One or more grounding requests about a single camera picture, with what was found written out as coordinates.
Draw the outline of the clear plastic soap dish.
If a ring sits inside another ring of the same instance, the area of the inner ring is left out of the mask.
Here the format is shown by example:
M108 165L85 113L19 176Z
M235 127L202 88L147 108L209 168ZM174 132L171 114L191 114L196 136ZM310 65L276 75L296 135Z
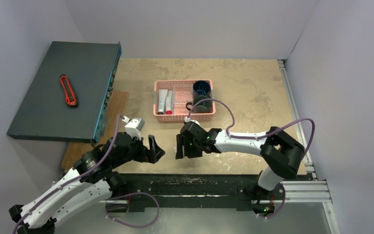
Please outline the clear plastic soap dish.
M175 114L188 112L186 103L193 100L193 88L190 85L175 85L173 88L173 110Z

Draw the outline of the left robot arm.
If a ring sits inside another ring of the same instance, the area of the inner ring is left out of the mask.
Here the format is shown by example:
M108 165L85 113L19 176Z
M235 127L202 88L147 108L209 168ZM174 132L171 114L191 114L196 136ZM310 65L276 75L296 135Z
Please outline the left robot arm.
M125 199L148 195L130 192L129 184L114 169L130 161L157 163L165 151L149 135L149 146L143 139L117 132L105 144L96 146L67 171L55 185L26 205L9 209L16 223L14 234L53 234L55 228L78 212L102 200Z

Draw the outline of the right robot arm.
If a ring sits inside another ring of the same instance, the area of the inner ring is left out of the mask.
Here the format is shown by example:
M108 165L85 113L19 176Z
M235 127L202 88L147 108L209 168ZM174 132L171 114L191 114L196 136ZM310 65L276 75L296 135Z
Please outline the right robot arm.
M185 122L176 136L176 158L202 157L204 153L245 153L260 156L267 167L254 185L255 195L266 198L284 179L294 179L305 155L305 147L279 127L261 133L230 133L205 130L195 121Z

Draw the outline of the dark green mug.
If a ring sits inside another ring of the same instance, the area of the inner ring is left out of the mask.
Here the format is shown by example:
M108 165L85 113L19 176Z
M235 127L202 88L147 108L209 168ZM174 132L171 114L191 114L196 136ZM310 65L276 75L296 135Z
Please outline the dark green mug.
M210 113L212 100L205 95L198 95L192 102L186 103L186 109L195 114Z

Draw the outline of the pink plastic basket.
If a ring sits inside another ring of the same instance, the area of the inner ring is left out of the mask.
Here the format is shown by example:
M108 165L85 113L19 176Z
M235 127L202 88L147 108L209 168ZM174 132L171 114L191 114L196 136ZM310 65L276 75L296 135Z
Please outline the pink plastic basket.
M154 102L153 114L160 123L176 123L183 122L188 115L189 110L186 108L186 103L193 101L193 84L199 80L159 80L154 84ZM211 80L205 79L210 85L210 97L212 98L214 85ZM160 105L159 90L166 89L173 91L173 110L172 114L158 114ZM190 115L190 118L198 121L210 121L216 112L215 103L212 104L209 113L195 113Z

